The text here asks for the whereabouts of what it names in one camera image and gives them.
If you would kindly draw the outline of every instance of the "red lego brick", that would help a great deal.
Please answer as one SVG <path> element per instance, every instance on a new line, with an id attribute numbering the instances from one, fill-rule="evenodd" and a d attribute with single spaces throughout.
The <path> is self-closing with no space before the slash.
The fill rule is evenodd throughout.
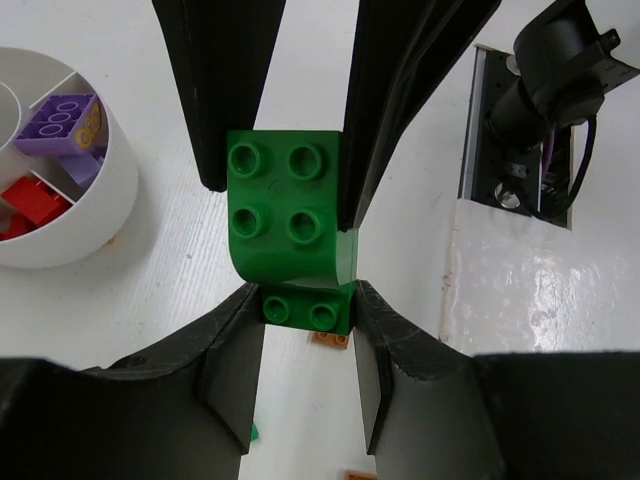
<path id="1" fill-rule="evenodd" d="M 35 230 L 35 225 L 27 220 L 24 215 L 16 213 L 11 217 L 9 229 L 4 234 L 0 234 L 0 240 L 11 240 L 33 230 Z"/>
<path id="2" fill-rule="evenodd" d="M 337 348 L 338 350 L 346 350 L 349 346 L 349 337 L 334 335 L 333 333 L 314 332 L 311 335 L 311 341 L 327 347 Z"/>
<path id="3" fill-rule="evenodd" d="M 42 182 L 22 177 L 1 196 L 36 227 L 42 227 L 71 207 L 64 198 L 51 194 L 48 187 L 43 185 Z"/>
<path id="4" fill-rule="evenodd" d="M 378 480 L 376 475 L 370 473 L 347 472 L 345 480 Z"/>

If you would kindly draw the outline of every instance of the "orange lego brick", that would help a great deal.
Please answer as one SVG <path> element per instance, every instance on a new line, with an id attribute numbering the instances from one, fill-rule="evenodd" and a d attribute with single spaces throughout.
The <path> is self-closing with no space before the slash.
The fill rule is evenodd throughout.
<path id="1" fill-rule="evenodd" d="M 311 341 L 339 350 L 346 350 L 349 346 L 349 337 L 345 335 L 334 335 L 333 333 L 314 332 L 311 336 Z"/>
<path id="2" fill-rule="evenodd" d="M 15 182 L 1 196 L 36 227 L 52 222 L 71 208 L 60 195 L 51 194 L 44 184 L 27 177 Z"/>
<path id="3" fill-rule="evenodd" d="M 378 480 L 378 476 L 371 473 L 347 472 L 344 480 Z"/>

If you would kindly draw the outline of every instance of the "green lego duplo brick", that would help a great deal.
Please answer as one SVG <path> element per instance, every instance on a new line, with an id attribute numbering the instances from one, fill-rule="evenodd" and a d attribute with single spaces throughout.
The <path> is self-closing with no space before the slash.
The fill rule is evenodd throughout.
<path id="1" fill-rule="evenodd" d="M 228 134 L 229 248 L 238 274 L 261 284 L 265 301 L 282 300 L 286 318 L 266 302 L 267 323 L 351 330 L 358 232 L 338 230 L 340 139 L 330 131 Z"/>

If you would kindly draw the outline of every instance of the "black cable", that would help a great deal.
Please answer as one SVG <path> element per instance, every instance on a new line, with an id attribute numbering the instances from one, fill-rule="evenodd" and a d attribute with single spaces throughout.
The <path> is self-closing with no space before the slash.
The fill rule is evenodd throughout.
<path id="1" fill-rule="evenodd" d="M 596 133 L 598 130 L 598 121 L 595 116 L 589 117 L 587 119 L 589 125 L 589 132 L 587 133 L 587 142 L 584 149 L 584 156 L 582 157 L 582 162 L 580 163 L 580 168 L 578 169 L 578 173 L 576 174 L 576 178 L 571 186 L 571 190 L 569 191 L 569 197 L 562 203 L 559 207 L 556 207 L 552 212 L 540 212 L 537 208 L 534 208 L 531 204 L 529 204 L 529 199 L 527 198 L 526 193 L 520 187 L 512 188 L 512 191 L 518 196 L 520 199 L 520 203 L 524 206 L 524 208 L 529 212 L 533 217 L 538 220 L 543 220 L 545 222 L 552 221 L 555 218 L 565 214 L 575 202 L 578 194 L 580 193 L 580 188 L 582 188 L 582 183 L 587 175 L 587 170 L 589 169 L 589 164 L 591 163 L 591 159 L 593 158 L 593 149 L 596 144 Z"/>

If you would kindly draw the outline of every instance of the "lego stud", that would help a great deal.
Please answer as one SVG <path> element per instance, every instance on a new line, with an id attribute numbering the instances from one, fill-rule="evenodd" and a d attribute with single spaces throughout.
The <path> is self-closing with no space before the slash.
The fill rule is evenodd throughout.
<path id="1" fill-rule="evenodd" d="M 251 240 L 267 229 L 267 215 L 253 207 L 244 207 L 236 211 L 231 218 L 231 229 L 245 240 Z"/>
<path id="2" fill-rule="evenodd" d="M 79 108 L 77 102 L 64 102 L 56 107 L 56 110 L 59 112 L 73 112 L 75 109 Z"/>
<path id="3" fill-rule="evenodd" d="M 322 155 L 313 145 L 297 147 L 289 155 L 289 172 L 298 180 L 315 180 L 322 172 Z"/>
<path id="4" fill-rule="evenodd" d="M 229 151 L 229 169 L 238 178 L 253 178 L 262 170 L 259 150 L 251 143 L 238 143 Z"/>
<path id="5" fill-rule="evenodd" d="M 335 306 L 319 303 L 311 307 L 311 324 L 320 332 L 328 332 L 338 323 L 338 311 Z"/>
<path id="6" fill-rule="evenodd" d="M 280 297 L 269 297 L 264 301 L 263 312 L 269 322 L 282 325 L 289 319 L 289 305 Z"/>
<path id="7" fill-rule="evenodd" d="M 333 341 L 335 342 L 336 346 L 340 348 L 347 348 L 347 345 L 349 344 L 349 337 L 345 335 L 336 335 Z"/>
<path id="8" fill-rule="evenodd" d="M 293 214 L 287 225 L 289 238 L 298 245 L 312 244 L 320 238 L 322 230 L 322 219 L 312 210 L 302 210 Z"/>
<path id="9" fill-rule="evenodd" d="M 60 125 L 59 123 L 52 123 L 42 127 L 40 130 L 38 130 L 38 133 L 43 137 L 53 137 L 54 135 L 59 134 L 62 130 L 64 130 L 64 127 L 62 125 Z"/>
<path id="10" fill-rule="evenodd" d="M 67 120 L 71 120 L 71 114 L 65 112 L 54 113 L 48 118 L 51 123 L 63 123 Z"/>

